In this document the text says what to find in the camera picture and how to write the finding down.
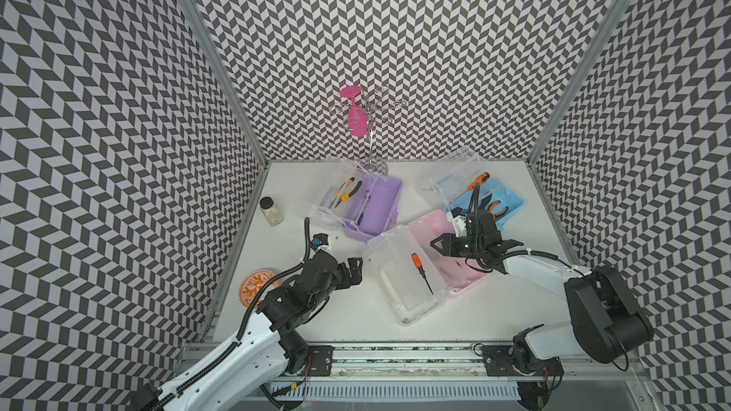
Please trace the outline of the orange black screwdriver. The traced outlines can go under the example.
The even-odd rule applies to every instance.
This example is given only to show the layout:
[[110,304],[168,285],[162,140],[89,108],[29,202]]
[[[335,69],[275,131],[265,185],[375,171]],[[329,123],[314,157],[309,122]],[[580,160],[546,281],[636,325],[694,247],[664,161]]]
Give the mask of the orange black screwdriver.
[[481,186],[482,184],[485,184],[490,179],[490,174],[488,172],[483,172],[480,175],[478,175],[475,180],[468,185],[468,191],[473,191],[476,186]]

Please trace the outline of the orange black pliers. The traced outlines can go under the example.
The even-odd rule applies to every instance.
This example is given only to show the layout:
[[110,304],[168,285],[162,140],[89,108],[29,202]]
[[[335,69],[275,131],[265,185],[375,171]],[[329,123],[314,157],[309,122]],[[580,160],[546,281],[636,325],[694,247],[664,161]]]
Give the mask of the orange black pliers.
[[487,194],[478,205],[479,210],[485,210],[492,215],[495,221],[504,218],[509,211],[509,207],[499,199],[496,199],[492,193]]

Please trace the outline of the purple toolbox clear lid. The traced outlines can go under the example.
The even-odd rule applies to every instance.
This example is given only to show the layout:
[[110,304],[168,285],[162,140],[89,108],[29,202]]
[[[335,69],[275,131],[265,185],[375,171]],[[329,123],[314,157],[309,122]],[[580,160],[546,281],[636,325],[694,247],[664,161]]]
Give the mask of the purple toolbox clear lid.
[[[336,193],[351,177],[363,184],[335,209],[331,204]],[[317,226],[342,228],[346,237],[367,242],[397,221],[403,186],[401,179],[367,171],[356,161],[331,158],[315,166],[306,215]]]

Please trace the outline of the orange round coaster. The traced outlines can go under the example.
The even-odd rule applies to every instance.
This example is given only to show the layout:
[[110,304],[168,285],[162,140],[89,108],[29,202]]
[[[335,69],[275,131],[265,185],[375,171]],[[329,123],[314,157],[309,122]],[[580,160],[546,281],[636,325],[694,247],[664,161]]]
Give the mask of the orange round coaster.
[[238,299],[240,304],[244,308],[249,308],[252,304],[258,306],[261,302],[262,297],[257,298],[256,295],[261,288],[273,277],[275,273],[267,268],[255,270],[251,272],[243,281],[238,288]]

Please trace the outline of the pink cup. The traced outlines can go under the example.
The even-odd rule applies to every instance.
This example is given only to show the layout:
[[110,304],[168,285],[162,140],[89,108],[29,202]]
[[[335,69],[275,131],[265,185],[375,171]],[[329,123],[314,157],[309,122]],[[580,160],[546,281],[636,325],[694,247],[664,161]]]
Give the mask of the pink cup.
[[348,109],[348,130],[356,138],[365,137],[369,132],[367,113],[358,105],[357,99],[362,94],[358,86],[347,86],[341,89],[341,97],[350,102]]

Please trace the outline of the yellow black pliers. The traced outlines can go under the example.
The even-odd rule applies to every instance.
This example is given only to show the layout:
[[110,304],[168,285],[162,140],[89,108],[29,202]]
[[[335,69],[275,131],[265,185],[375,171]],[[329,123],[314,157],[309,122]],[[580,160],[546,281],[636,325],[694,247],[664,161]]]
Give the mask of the yellow black pliers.
[[362,180],[355,181],[354,177],[351,177],[350,180],[347,180],[341,187],[340,190],[336,193],[335,200],[331,204],[332,207],[337,209],[339,205],[341,205],[344,202],[347,202],[350,197],[352,197],[363,184]]

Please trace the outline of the pink toolbox clear lid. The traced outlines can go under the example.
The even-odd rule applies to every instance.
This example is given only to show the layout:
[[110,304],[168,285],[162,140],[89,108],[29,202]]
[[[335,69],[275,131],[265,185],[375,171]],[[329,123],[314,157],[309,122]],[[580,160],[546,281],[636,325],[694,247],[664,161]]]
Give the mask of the pink toolbox clear lid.
[[377,283],[397,322],[413,325],[485,279],[487,274],[468,266],[466,259],[445,256],[431,243],[455,232],[441,210],[394,228],[369,240],[362,257],[367,275]]

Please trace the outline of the red black screwdriver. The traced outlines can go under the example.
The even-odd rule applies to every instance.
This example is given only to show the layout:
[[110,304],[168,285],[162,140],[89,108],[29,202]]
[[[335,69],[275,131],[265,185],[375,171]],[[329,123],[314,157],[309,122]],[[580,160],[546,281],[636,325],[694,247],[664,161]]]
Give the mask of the red black screwdriver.
[[417,268],[417,270],[418,270],[418,272],[419,272],[420,276],[421,276],[421,277],[423,278],[423,280],[425,281],[425,283],[426,283],[426,286],[427,286],[427,287],[428,287],[428,289],[429,289],[429,292],[430,292],[431,294],[434,294],[434,292],[433,292],[433,289],[431,288],[431,285],[430,285],[430,283],[429,283],[429,281],[428,281],[428,277],[426,277],[426,270],[424,269],[424,266],[423,266],[423,263],[422,263],[422,261],[421,261],[421,258],[420,258],[420,256],[419,256],[419,255],[418,255],[417,253],[412,253],[412,254],[411,254],[411,259],[412,259],[412,262],[413,262],[413,264],[414,264],[415,268]]

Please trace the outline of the small glass jar black lid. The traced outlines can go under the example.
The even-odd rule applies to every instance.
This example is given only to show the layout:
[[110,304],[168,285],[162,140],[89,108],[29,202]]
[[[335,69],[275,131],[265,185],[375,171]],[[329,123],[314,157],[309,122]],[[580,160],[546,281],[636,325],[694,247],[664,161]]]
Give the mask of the small glass jar black lid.
[[259,207],[271,226],[278,226],[284,222],[283,212],[271,197],[262,197],[259,201]]

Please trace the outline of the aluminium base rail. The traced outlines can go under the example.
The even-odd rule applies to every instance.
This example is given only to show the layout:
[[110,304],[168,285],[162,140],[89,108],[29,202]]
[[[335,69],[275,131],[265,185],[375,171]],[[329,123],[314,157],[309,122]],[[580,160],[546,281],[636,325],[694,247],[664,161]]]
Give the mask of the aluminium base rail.
[[498,401],[540,410],[661,410],[639,361],[628,370],[574,356],[523,375],[506,342],[315,342],[300,375],[265,383],[279,403]]

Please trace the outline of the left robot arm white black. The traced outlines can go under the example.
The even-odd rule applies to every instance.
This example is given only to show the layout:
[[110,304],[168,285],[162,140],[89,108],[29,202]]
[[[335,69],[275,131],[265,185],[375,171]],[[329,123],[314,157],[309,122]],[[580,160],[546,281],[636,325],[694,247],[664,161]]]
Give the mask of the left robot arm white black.
[[363,259],[340,263],[323,249],[267,281],[239,329],[187,371],[131,393],[129,410],[228,410],[255,389],[308,364],[308,343],[297,328],[335,290],[363,281]]

